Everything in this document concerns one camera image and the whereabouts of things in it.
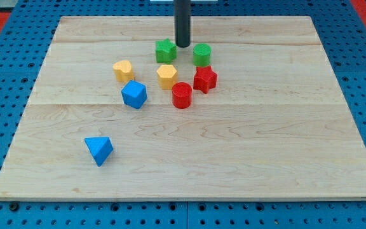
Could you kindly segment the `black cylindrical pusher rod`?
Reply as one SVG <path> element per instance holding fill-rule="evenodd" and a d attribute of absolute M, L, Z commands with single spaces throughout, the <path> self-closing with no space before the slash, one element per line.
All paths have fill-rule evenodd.
<path fill-rule="evenodd" d="M 191 1 L 174 0 L 173 9 L 176 45 L 188 47 L 191 44 Z"/>

